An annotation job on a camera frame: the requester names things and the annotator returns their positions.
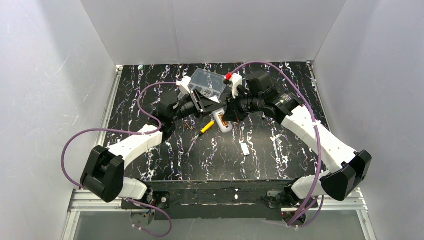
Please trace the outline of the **white battery cover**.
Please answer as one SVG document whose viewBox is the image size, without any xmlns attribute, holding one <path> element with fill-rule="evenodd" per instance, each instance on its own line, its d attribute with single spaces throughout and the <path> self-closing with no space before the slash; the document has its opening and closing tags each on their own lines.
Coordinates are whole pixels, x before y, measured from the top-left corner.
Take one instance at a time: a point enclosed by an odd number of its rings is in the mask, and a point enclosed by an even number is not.
<svg viewBox="0 0 424 240">
<path fill-rule="evenodd" d="M 249 147 L 248 147 L 248 145 L 246 143 L 241 143 L 240 144 L 240 147 L 241 147 L 242 154 L 244 156 L 249 156 L 250 155 L 250 150 L 249 150 Z"/>
</svg>

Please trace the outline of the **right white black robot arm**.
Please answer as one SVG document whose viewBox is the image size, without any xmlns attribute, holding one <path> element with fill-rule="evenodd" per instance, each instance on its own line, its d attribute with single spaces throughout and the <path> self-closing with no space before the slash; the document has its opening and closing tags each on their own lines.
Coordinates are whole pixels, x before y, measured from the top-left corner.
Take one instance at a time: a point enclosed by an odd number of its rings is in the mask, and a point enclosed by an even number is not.
<svg viewBox="0 0 424 240">
<path fill-rule="evenodd" d="M 314 122 L 301 99 L 292 92 L 278 91 L 268 73 L 256 71 L 246 79 L 228 73 L 223 82 L 231 86 L 231 93 L 225 99 L 224 121 L 240 123 L 250 113 L 263 113 L 321 155 L 326 171 L 319 175 L 312 196 L 327 195 L 344 201 L 366 178 L 371 154 L 366 150 L 356 151 L 321 123 Z"/>
</svg>

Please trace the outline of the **white remote control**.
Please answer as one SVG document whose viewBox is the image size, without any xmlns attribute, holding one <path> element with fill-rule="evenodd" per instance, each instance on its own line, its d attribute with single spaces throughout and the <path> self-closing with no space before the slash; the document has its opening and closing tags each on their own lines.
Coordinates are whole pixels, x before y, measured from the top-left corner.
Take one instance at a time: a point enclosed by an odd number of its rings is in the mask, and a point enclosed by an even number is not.
<svg viewBox="0 0 424 240">
<path fill-rule="evenodd" d="M 212 116 L 214 117 L 215 123 L 218 125 L 220 131 L 226 134 L 232 131 L 233 126 L 230 122 L 223 120 L 224 114 L 225 111 L 223 109 L 215 110 L 212 112 Z"/>
</svg>

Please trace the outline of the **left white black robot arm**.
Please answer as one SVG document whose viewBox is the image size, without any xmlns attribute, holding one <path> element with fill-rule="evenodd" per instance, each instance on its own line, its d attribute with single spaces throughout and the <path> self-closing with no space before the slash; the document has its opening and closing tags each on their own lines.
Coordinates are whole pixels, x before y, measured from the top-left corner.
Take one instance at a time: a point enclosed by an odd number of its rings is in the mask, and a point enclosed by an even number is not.
<svg viewBox="0 0 424 240">
<path fill-rule="evenodd" d="M 150 149 L 164 143 L 176 130 L 176 121 L 201 118 L 222 108 L 218 97 L 206 97 L 197 89 L 183 98 L 174 91 L 164 93 L 152 115 L 140 131 L 109 147 L 92 149 L 80 178 L 80 184 L 104 202 L 116 198 L 141 200 L 150 191 L 139 179 L 125 177 L 125 169 Z"/>
</svg>

